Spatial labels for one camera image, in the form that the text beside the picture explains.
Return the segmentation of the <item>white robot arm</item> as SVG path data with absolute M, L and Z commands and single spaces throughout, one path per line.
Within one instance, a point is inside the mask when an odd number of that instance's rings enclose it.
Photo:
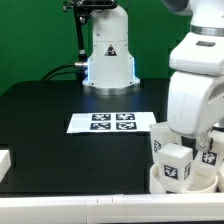
M 170 129 L 211 148 L 213 126 L 224 120 L 224 0 L 161 0 L 176 15 L 192 17 L 190 31 L 171 51 L 168 92 Z M 127 13 L 115 0 L 83 0 L 93 10 L 93 52 L 86 88 L 117 93 L 139 83 L 128 52 Z

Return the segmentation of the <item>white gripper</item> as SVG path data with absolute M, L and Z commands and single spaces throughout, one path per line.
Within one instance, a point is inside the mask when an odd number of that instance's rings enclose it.
M 224 119 L 224 37 L 189 32 L 172 50 L 169 65 L 175 72 L 168 125 L 182 136 L 197 137 L 196 149 L 207 152 L 211 139 L 206 131 Z

